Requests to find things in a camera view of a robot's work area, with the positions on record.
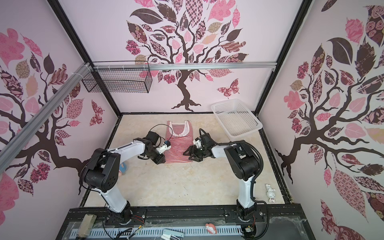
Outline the red white striped tank top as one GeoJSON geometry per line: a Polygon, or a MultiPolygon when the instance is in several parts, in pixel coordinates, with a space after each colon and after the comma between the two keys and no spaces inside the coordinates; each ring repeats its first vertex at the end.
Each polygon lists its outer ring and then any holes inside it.
{"type": "Polygon", "coordinates": [[[193,127],[190,121],[176,124],[167,121],[166,140],[171,143],[171,148],[166,150],[165,163],[191,163],[189,156],[185,156],[184,152],[193,144],[193,127]]]}

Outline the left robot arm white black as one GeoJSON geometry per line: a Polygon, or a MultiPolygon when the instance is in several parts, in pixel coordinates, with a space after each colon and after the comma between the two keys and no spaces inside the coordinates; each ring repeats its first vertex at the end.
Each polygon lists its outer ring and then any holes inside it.
{"type": "Polygon", "coordinates": [[[85,183],[91,190],[99,193],[108,206],[111,220],[126,225],[131,221],[133,213],[130,203],[117,186],[120,165],[139,155],[162,164],[165,162],[164,152],[170,149],[169,141],[157,147],[152,141],[141,138],[115,149],[96,149],[80,174],[80,183],[85,183]]]}

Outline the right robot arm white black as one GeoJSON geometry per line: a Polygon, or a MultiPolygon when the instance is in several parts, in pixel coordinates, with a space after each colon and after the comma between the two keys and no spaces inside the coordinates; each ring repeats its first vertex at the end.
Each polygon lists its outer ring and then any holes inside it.
{"type": "Polygon", "coordinates": [[[264,169],[264,160],[253,145],[245,141],[205,145],[201,141],[196,141],[183,152],[183,155],[195,162],[201,162],[208,157],[226,157],[234,175],[239,179],[237,215],[243,221],[252,218],[257,211],[257,204],[261,202],[254,197],[254,185],[256,178],[264,169]]]}

